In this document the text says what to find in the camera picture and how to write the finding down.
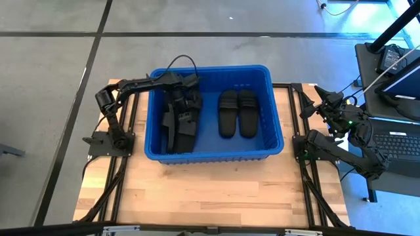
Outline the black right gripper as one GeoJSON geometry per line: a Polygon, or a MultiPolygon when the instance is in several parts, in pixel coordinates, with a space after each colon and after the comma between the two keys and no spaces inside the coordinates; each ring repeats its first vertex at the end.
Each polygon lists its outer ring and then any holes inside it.
{"type": "Polygon", "coordinates": [[[323,117],[324,122],[328,125],[328,131],[330,132],[349,132],[350,123],[345,117],[343,111],[343,93],[342,92],[329,92],[319,86],[314,87],[318,96],[321,98],[321,105],[314,106],[310,104],[301,110],[300,118],[308,119],[319,108],[319,113],[323,117]]]}

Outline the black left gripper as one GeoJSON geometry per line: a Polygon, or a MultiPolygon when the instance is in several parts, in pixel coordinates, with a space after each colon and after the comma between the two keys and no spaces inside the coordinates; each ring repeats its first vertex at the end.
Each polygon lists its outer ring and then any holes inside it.
{"type": "Polygon", "coordinates": [[[187,123],[188,135],[195,136],[199,123],[198,112],[203,107],[203,99],[200,94],[200,77],[194,73],[185,77],[175,73],[174,76],[177,81],[181,82],[181,85],[175,87],[170,93],[171,103],[178,114],[178,126],[187,123]]]}

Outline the black slide sandal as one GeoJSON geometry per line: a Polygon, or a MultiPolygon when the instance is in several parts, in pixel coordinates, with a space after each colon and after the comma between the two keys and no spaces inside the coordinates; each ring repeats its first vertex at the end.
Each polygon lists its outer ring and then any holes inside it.
{"type": "Polygon", "coordinates": [[[194,116],[193,120],[195,121],[197,132],[200,126],[200,115],[203,107],[203,98],[201,97],[200,92],[197,90],[192,92],[192,103],[192,113],[194,116]]]}
{"type": "Polygon", "coordinates": [[[219,96],[218,122],[219,134],[223,138],[231,138],[236,133],[238,114],[238,94],[235,90],[226,90],[219,96]]]}
{"type": "Polygon", "coordinates": [[[171,103],[167,104],[167,111],[163,114],[162,126],[167,129],[167,153],[172,153],[175,144],[175,111],[171,103]]]}
{"type": "Polygon", "coordinates": [[[243,89],[238,93],[240,134],[253,138],[257,134],[259,121],[259,102],[252,90],[243,89]]]}
{"type": "Polygon", "coordinates": [[[178,130],[175,133],[175,153],[191,153],[196,141],[196,130],[178,130]]]}

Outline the blue plastic bin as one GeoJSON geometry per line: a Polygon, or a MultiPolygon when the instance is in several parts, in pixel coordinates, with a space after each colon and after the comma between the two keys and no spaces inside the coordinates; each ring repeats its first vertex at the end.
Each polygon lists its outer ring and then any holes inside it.
{"type": "Polygon", "coordinates": [[[162,164],[184,164],[266,159],[282,152],[284,138],[276,108],[270,71],[264,65],[173,68],[183,77],[198,73],[203,98],[198,136],[191,153],[168,154],[167,136],[161,122],[164,94],[152,90],[148,98],[148,114],[144,139],[147,158],[162,164]],[[218,100],[226,90],[252,90],[259,102],[259,123],[253,138],[236,133],[232,138],[219,134],[218,100]]]}

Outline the black desk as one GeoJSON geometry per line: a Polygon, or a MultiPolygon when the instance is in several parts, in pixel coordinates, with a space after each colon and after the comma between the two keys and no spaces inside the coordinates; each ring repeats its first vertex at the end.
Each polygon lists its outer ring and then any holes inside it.
{"type": "MultiPolygon", "coordinates": [[[[380,118],[373,118],[371,122],[374,128],[373,135],[378,132],[403,132],[420,136],[420,123],[387,121],[380,118]]],[[[420,178],[410,178],[385,171],[379,179],[367,181],[366,184],[368,196],[364,200],[371,203],[377,202],[377,191],[420,197],[420,178]]]]}
{"type": "MultiPolygon", "coordinates": [[[[368,51],[369,45],[369,43],[365,43],[355,46],[358,69],[364,89],[362,96],[365,99],[364,107],[367,113],[371,117],[420,122],[420,100],[391,98],[375,93],[375,89],[389,81],[394,75],[388,76],[387,70],[383,73],[376,72],[381,51],[385,47],[377,52],[370,52],[368,51]]],[[[420,57],[420,50],[415,50],[404,54],[394,65],[401,62],[401,69],[404,69],[418,57],[420,57]]]]}

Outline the black power adapter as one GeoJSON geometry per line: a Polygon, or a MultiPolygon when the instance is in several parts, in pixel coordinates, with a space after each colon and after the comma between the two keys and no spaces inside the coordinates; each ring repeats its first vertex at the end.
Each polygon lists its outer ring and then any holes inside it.
{"type": "Polygon", "coordinates": [[[387,70],[387,75],[391,76],[398,73],[402,68],[402,63],[394,65],[404,55],[404,50],[395,44],[386,46],[381,51],[381,56],[376,69],[377,73],[383,73],[387,70]]]}

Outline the black tilted monitor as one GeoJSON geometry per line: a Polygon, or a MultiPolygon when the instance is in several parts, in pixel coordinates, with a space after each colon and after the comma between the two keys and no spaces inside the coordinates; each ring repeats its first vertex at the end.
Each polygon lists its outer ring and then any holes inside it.
{"type": "Polygon", "coordinates": [[[420,57],[376,88],[375,93],[391,98],[420,100],[420,57]]]}

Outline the black laptop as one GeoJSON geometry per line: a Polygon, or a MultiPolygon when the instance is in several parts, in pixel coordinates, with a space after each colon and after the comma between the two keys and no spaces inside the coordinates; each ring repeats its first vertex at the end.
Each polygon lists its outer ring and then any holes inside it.
{"type": "Polygon", "coordinates": [[[373,140],[389,160],[388,172],[420,178],[420,136],[403,132],[378,132],[373,140]]]}

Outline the black rig pillar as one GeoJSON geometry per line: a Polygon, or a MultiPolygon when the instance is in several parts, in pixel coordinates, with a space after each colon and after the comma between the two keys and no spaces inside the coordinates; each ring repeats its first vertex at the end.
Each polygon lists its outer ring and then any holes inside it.
{"type": "Polygon", "coordinates": [[[377,52],[381,50],[399,31],[408,25],[417,15],[420,14],[420,0],[415,0],[412,5],[399,16],[371,45],[368,51],[377,52]]]}

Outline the grey metal foot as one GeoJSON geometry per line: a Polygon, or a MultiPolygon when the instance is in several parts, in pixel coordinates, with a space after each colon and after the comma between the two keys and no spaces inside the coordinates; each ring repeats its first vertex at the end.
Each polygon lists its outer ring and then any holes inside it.
{"type": "Polygon", "coordinates": [[[15,155],[17,157],[23,157],[25,153],[26,152],[21,149],[16,149],[14,147],[11,147],[5,144],[0,144],[0,156],[10,154],[10,155],[15,155]]]}

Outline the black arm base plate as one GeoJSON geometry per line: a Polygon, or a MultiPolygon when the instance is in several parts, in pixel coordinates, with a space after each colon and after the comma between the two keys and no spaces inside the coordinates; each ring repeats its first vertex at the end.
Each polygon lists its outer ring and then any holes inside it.
{"type": "Polygon", "coordinates": [[[338,156],[333,154],[333,150],[341,150],[339,144],[341,140],[335,141],[332,136],[324,136],[321,133],[316,133],[315,136],[294,136],[293,149],[295,156],[299,160],[322,160],[322,161],[336,161],[338,156]]]}
{"type": "Polygon", "coordinates": [[[112,140],[112,136],[109,132],[97,131],[93,133],[92,137],[84,137],[82,140],[89,144],[88,154],[93,157],[99,156],[115,156],[124,157],[130,156],[133,152],[133,146],[135,141],[135,134],[126,132],[127,137],[125,148],[117,148],[112,140]]]}

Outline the silver metal bracket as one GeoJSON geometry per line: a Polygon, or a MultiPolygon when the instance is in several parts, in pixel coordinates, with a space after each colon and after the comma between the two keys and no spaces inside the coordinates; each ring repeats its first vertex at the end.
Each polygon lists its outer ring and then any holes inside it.
{"type": "Polygon", "coordinates": [[[322,231],[307,229],[285,229],[284,236],[324,236],[322,231]]]}
{"type": "Polygon", "coordinates": [[[129,226],[106,226],[103,228],[102,234],[106,236],[115,236],[116,233],[139,231],[140,226],[129,225],[129,226]]]}

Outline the black rig rail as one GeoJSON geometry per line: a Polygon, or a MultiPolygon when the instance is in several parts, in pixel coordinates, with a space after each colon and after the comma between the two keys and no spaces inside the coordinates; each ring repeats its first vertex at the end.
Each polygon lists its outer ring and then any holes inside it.
{"type": "MultiPolygon", "coordinates": [[[[218,235],[221,233],[261,233],[283,235],[285,229],[298,229],[291,227],[228,227],[228,226],[168,226],[153,224],[135,224],[140,226],[139,231],[174,231],[189,233],[205,233],[218,235]]],[[[106,226],[129,226],[114,222],[76,222],[49,226],[18,227],[0,229],[0,236],[86,236],[102,233],[106,226]]],[[[352,227],[326,227],[312,226],[302,228],[312,231],[322,231],[324,236],[407,236],[394,233],[364,231],[352,227]]]]}

